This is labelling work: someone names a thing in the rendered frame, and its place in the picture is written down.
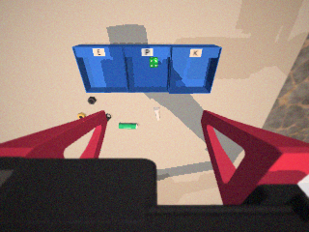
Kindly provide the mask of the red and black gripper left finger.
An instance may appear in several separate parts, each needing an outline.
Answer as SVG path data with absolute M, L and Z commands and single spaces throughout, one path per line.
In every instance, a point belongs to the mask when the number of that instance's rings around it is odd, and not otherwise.
M 64 159 L 73 142 L 95 129 L 80 159 L 98 159 L 107 126 L 104 110 L 47 130 L 0 143 L 0 157 Z

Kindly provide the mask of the green die with white pips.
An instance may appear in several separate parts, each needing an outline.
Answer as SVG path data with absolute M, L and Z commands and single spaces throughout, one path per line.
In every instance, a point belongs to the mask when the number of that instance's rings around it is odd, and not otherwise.
M 158 59 L 157 57 L 150 57 L 150 68 L 158 67 Z

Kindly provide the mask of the dark grey hex nut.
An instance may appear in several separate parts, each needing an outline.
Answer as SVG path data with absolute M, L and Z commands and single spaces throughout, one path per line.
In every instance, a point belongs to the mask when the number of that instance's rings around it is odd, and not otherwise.
M 97 100 L 96 100 L 95 97 L 90 97 L 90 98 L 87 100 L 87 102 L 88 102 L 89 104 L 94 104 L 96 101 L 97 101 Z

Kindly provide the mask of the grey bolt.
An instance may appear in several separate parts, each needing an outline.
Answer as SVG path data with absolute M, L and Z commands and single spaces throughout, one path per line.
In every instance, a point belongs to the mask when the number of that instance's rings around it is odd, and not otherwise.
M 154 108 L 154 112 L 155 112 L 157 121 L 160 120 L 158 111 L 159 111 L 159 107 L 155 107 L 155 108 Z

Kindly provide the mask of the blue rack of three bins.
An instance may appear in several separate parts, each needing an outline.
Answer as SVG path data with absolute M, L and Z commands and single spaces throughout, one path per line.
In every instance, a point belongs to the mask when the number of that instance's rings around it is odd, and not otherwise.
M 210 94 L 222 47 L 79 44 L 72 50 L 86 93 Z M 157 68 L 150 68 L 150 57 L 157 57 Z

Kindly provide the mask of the small yellow hex nut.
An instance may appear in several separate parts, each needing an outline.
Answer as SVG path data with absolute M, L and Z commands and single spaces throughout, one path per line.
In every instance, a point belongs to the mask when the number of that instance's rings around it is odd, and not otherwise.
M 77 115 L 77 117 L 78 117 L 78 119 L 81 119 L 81 118 L 83 118 L 83 117 L 86 117 L 86 115 L 84 114 L 84 113 L 79 113 L 78 115 Z

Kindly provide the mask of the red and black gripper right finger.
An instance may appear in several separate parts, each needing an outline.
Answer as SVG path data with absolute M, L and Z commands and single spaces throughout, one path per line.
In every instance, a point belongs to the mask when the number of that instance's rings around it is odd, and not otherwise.
M 204 110 L 201 125 L 223 205 L 240 205 L 259 185 L 297 184 L 309 175 L 309 143 Z M 236 169 L 213 129 L 244 150 Z

